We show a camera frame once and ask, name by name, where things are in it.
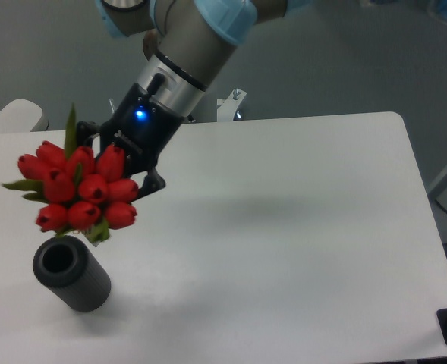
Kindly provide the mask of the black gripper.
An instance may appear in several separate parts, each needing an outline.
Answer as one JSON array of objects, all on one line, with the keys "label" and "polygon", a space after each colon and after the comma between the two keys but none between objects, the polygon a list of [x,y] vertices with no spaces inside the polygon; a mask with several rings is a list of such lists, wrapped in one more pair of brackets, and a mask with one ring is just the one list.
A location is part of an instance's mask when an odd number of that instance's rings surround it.
[{"label": "black gripper", "polygon": [[93,148],[93,141],[100,136],[100,150],[110,145],[124,150],[128,161],[124,173],[138,174],[147,171],[136,200],[166,187],[165,179],[155,169],[159,154],[181,126],[183,118],[172,114],[153,101],[161,86],[152,82],[144,90],[135,83],[109,121],[102,126],[92,121],[76,125],[77,146]]}]

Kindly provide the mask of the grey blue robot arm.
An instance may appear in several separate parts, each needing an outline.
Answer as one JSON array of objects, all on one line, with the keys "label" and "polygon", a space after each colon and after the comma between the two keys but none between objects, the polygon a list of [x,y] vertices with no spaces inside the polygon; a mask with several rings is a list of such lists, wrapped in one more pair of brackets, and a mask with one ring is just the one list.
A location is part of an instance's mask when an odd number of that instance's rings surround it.
[{"label": "grey blue robot arm", "polygon": [[283,18],[306,1],[97,1],[114,37],[156,33],[148,63],[111,118],[77,125],[77,142],[124,150],[124,176],[146,173],[136,199],[165,187],[156,165],[162,150],[197,106],[256,24]]}]

